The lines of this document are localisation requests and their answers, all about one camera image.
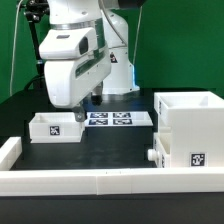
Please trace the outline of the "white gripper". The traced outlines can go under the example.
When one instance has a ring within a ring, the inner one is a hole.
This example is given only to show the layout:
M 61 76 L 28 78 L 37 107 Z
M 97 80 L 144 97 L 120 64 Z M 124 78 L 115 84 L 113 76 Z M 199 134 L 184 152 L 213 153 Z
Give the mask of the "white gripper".
M 84 121 L 79 104 L 91 91 L 94 106 L 102 103 L 102 88 L 97 87 L 111 72 L 108 46 L 88 49 L 81 54 L 73 49 L 50 49 L 43 52 L 47 92 L 56 108 L 72 108 L 77 122 Z

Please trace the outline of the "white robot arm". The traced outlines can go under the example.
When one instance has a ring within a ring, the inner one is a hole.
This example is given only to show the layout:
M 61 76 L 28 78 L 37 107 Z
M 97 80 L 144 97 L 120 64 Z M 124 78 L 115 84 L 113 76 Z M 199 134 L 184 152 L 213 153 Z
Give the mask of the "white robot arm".
M 39 47 L 50 102 L 86 119 L 82 100 L 102 102 L 103 80 L 111 72 L 103 21 L 108 9 L 130 9 L 147 0 L 47 0 L 51 29 Z

